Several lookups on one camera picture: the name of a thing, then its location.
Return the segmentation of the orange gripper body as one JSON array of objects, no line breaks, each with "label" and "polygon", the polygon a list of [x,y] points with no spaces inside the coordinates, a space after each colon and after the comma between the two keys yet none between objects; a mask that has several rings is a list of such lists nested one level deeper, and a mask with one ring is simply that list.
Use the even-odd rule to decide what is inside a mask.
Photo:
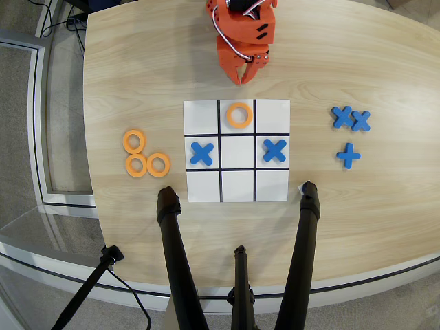
[{"label": "orange gripper body", "polygon": [[221,36],[217,37],[217,53],[220,65],[226,65],[227,69],[233,67],[247,69],[250,65],[261,68],[270,61],[269,45],[255,45],[232,39],[225,40]]}]

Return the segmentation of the orange moving gripper finger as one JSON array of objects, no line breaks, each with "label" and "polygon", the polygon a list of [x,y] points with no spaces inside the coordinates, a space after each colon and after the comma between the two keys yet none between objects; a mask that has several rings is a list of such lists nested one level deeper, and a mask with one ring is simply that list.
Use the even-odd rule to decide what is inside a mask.
[{"label": "orange moving gripper finger", "polygon": [[244,85],[250,82],[258,73],[258,71],[264,68],[264,66],[266,66],[269,61],[270,57],[268,53],[255,54],[252,57],[252,61],[249,62],[246,66],[245,72],[241,78],[241,84]]}]

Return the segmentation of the orange fixed gripper finger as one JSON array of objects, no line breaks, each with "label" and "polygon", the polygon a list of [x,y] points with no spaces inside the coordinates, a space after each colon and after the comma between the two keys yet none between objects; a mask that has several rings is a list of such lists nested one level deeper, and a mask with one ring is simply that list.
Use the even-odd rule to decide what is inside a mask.
[{"label": "orange fixed gripper finger", "polygon": [[245,67],[244,64],[242,65],[235,65],[230,63],[224,63],[221,65],[222,69],[228,76],[228,78],[235,84],[235,85],[241,85],[241,74],[242,70]]}]

